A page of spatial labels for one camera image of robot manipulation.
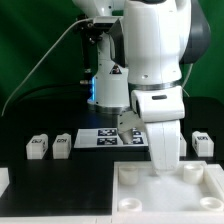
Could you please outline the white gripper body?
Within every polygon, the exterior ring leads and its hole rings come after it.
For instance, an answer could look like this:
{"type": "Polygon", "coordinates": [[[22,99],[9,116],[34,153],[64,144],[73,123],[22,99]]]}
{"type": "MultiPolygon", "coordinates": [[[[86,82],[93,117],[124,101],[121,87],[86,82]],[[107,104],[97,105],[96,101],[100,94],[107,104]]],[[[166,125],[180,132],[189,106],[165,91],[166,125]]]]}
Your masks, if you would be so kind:
{"type": "Polygon", "coordinates": [[[180,157],[180,121],[146,123],[145,129],[154,169],[174,171],[180,157]]]}

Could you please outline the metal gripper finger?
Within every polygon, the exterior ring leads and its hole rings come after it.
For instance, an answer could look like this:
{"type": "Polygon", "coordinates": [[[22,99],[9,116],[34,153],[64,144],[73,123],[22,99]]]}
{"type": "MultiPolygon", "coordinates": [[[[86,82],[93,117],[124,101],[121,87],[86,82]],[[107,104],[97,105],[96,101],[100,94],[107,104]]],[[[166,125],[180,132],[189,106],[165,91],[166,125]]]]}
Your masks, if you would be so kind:
{"type": "Polygon", "coordinates": [[[118,135],[124,144],[133,142],[133,129],[141,131],[143,129],[143,121],[139,115],[133,111],[122,112],[118,116],[118,135]]]}

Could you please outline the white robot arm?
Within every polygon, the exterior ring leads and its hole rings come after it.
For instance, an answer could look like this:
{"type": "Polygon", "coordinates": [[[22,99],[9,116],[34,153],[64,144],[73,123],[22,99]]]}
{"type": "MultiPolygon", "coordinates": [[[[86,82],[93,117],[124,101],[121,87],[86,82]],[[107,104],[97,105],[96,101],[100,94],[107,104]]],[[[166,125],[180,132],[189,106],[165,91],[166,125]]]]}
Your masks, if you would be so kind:
{"type": "Polygon", "coordinates": [[[100,38],[89,106],[119,115],[126,144],[132,128],[144,131],[155,170],[176,169],[185,116],[180,66],[196,62],[210,43],[199,0],[72,1],[100,38]]]}

